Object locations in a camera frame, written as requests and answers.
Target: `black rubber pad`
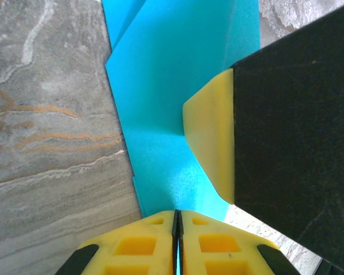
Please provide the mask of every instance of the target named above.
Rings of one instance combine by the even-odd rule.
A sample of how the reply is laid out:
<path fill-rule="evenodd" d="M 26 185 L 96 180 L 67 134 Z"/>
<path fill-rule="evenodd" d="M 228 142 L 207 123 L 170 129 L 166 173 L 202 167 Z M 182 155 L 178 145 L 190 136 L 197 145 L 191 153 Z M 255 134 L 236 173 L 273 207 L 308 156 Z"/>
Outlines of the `black rubber pad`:
<path fill-rule="evenodd" d="M 178 249 L 178 210 L 174 210 L 173 224 L 172 224 L 172 268 L 173 275 L 176 275 L 177 270 L 177 249 Z"/>
<path fill-rule="evenodd" d="M 235 204 L 344 270 L 344 7 L 232 67 Z"/>
<path fill-rule="evenodd" d="M 178 210 L 178 247 L 179 247 L 179 273 L 183 275 L 183 222 L 181 210 Z"/>
<path fill-rule="evenodd" d="M 98 248 L 97 245 L 88 245 L 76 250 L 55 275 L 81 275 Z"/>
<path fill-rule="evenodd" d="M 275 275 L 300 275 L 280 250 L 267 245 L 258 245 L 257 249 Z"/>

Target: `rectangular hole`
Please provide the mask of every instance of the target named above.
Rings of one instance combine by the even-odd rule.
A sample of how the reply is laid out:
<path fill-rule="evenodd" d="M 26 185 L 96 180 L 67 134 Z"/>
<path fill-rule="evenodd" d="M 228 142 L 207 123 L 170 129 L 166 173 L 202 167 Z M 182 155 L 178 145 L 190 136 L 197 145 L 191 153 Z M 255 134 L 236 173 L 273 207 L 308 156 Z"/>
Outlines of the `rectangular hole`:
<path fill-rule="evenodd" d="M 149 222 L 150 225 L 162 225 L 164 223 L 165 219 L 163 218 L 157 218 L 153 219 Z"/>
<path fill-rule="evenodd" d="M 148 265 L 110 265 L 103 275 L 148 275 Z"/>
<path fill-rule="evenodd" d="M 207 225 L 209 223 L 200 218 L 193 218 L 193 224 L 194 225 Z"/>
<path fill-rule="evenodd" d="M 201 252 L 239 252 L 235 238 L 227 234 L 206 234 L 199 236 Z"/>
<path fill-rule="evenodd" d="M 156 238 L 152 237 L 129 237 L 122 239 L 114 255 L 153 255 Z"/>
<path fill-rule="evenodd" d="M 247 261 L 206 261 L 207 275 L 253 275 Z"/>

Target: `yellow plastic piece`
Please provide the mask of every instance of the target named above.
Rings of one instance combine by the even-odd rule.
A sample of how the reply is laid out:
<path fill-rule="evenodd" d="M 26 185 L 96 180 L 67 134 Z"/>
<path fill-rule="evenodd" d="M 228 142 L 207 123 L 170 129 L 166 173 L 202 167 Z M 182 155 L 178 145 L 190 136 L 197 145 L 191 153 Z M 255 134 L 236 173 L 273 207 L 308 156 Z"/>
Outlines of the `yellow plastic piece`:
<path fill-rule="evenodd" d="M 183 275 L 274 275 L 256 248 L 274 243 L 193 211 L 182 220 Z"/>
<path fill-rule="evenodd" d="M 219 196 L 234 204 L 233 69 L 218 74 L 183 105 L 183 128 Z"/>
<path fill-rule="evenodd" d="M 82 275 L 172 275 L 174 211 L 164 211 L 89 239 L 99 249 Z"/>

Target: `gray stone floor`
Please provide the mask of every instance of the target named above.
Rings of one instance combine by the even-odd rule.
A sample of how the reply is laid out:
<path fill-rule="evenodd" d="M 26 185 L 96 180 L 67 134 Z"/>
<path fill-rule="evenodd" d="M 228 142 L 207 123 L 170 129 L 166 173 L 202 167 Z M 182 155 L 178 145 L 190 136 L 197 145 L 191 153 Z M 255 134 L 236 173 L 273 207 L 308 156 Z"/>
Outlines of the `gray stone floor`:
<path fill-rule="evenodd" d="M 263 46 L 342 4 L 261 0 Z M 0 274 L 54 274 L 85 239 L 140 218 L 109 55 L 100 1 L 0 0 Z M 297 244 L 235 207 L 226 221 L 311 273 Z"/>

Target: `blue foam sheet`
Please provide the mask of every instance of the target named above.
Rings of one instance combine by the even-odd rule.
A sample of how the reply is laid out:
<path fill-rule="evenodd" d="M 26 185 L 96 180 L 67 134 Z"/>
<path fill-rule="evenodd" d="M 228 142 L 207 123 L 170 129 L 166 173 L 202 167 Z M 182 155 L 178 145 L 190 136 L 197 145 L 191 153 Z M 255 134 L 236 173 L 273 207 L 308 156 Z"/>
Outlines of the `blue foam sheet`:
<path fill-rule="evenodd" d="M 103 1 L 108 23 L 113 1 Z M 182 105 L 259 48 L 257 1 L 146 1 L 135 14 L 106 68 L 142 214 L 190 209 L 222 221 L 228 204 L 186 144 Z"/>
<path fill-rule="evenodd" d="M 108 34 L 112 49 L 120 41 L 121 37 L 135 18 L 146 0 L 104 0 L 103 9 L 106 16 Z"/>

